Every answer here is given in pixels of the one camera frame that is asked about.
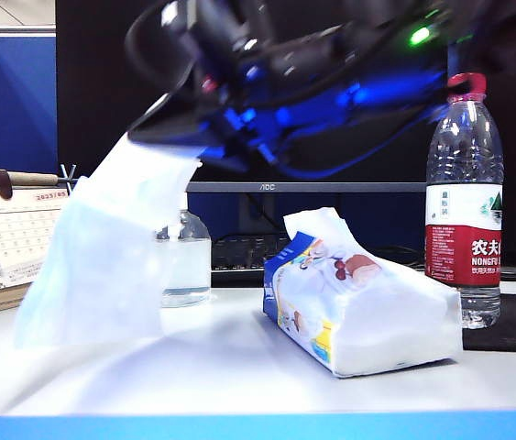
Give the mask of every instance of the plastic tissue packaging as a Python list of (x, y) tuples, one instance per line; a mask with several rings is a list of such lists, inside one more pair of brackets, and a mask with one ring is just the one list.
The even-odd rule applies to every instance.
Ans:
[(180, 223), (181, 194), (201, 148), (145, 146), (123, 136), (81, 178), (16, 317), (22, 347), (158, 336), (172, 243), (155, 231)]
[(265, 264), (264, 312), (337, 377), (453, 357), (458, 292), (362, 248), (332, 208), (284, 217), (290, 244)]

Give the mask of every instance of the black keyboard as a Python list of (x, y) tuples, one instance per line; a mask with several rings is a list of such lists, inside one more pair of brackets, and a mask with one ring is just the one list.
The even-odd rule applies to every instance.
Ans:
[(226, 236), (213, 243), (213, 285), (257, 287), (263, 284), (264, 261), (290, 243), (284, 235)]

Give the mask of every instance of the blue partition wall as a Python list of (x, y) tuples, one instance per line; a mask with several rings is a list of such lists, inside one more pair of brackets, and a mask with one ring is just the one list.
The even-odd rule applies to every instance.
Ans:
[(57, 172), (56, 42), (0, 35), (0, 168)]

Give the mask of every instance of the water bottle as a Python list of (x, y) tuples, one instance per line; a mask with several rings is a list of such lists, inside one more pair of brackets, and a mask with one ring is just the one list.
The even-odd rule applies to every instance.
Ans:
[(429, 151), (425, 273), (461, 294), (464, 328), (493, 325), (500, 316), (502, 181), (500, 135), (483, 104), (486, 78), (460, 73), (469, 93), (449, 97)]
[(172, 273), (162, 293), (162, 307), (182, 307), (206, 300), (211, 290), (211, 237), (201, 219), (188, 211), (181, 198), (180, 223), (158, 233), (160, 245), (170, 243)]

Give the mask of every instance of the calendar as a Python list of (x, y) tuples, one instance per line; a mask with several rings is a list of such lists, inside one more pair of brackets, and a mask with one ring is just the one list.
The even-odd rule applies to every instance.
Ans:
[(36, 278), (67, 199), (60, 188), (14, 189), (9, 200), (0, 196), (0, 289)]

